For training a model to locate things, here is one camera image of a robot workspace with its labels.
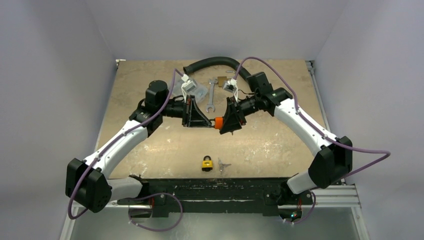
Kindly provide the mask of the silver keys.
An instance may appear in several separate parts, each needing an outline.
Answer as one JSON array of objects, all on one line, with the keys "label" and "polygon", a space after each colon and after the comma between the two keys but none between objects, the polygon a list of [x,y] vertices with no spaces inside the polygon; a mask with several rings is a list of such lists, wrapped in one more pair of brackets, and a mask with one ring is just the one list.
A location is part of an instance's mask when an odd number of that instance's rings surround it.
[{"label": "silver keys", "polygon": [[221,160],[221,158],[218,158],[218,167],[219,167],[219,172],[220,175],[222,176],[224,174],[224,171],[227,167],[231,166],[231,163],[223,163],[223,161]]}]

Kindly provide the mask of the orange black padlock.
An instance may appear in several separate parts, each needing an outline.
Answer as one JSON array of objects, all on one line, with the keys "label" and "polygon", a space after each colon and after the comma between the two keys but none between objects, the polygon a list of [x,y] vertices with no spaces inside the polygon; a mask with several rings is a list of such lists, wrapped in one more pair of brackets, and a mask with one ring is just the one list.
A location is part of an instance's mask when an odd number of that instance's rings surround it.
[{"label": "orange black padlock", "polygon": [[213,128],[217,130],[221,130],[224,124],[224,118],[223,117],[215,117],[213,119],[210,119],[211,122],[213,122]]}]

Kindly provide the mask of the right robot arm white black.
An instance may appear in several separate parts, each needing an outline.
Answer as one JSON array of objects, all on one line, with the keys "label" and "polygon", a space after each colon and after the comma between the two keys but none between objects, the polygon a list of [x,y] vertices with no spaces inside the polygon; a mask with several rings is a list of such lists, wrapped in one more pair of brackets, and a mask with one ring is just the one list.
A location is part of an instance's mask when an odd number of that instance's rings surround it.
[{"label": "right robot arm white black", "polygon": [[264,72],[248,76],[247,82],[253,96],[243,100],[228,97],[225,114],[215,118],[214,127],[220,134],[233,133],[246,124],[246,116],[262,110],[286,124],[305,143],[314,159],[308,170],[283,183],[280,196],[284,202],[292,204],[302,192],[316,187],[325,189],[352,171],[352,141],[348,137],[337,137],[302,113],[294,97],[282,87],[273,89]]}]

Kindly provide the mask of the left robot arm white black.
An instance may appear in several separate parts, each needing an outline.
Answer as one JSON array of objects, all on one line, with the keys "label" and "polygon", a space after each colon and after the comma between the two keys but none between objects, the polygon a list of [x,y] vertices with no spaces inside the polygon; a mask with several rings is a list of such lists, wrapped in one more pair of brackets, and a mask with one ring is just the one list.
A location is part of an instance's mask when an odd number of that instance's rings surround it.
[{"label": "left robot arm white black", "polygon": [[140,177],[110,179],[118,164],[163,123],[164,117],[180,118],[188,128],[213,128],[199,110],[193,95],[171,97],[171,87],[163,80],[149,83],[145,97],[130,114],[123,127],[94,153],[72,159],[66,168],[65,194],[68,207],[74,202],[93,213],[113,200],[130,198],[138,205],[146,203],[149,191]]}]

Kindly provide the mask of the yellow padlock black shackle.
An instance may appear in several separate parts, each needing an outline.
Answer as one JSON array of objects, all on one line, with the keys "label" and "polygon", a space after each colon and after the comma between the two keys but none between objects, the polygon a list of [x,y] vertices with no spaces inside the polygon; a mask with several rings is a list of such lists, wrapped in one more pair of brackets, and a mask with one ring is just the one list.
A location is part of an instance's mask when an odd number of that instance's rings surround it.
[{"label": "yellow padlock black shackle", "polygon": [[214,168],[214,165],[213,165],[212,158],[209,155],[204,156],[203,161],[202,161],[201,170],[203,172],[209,172],[209,171],[213,170],[213,168]]}]

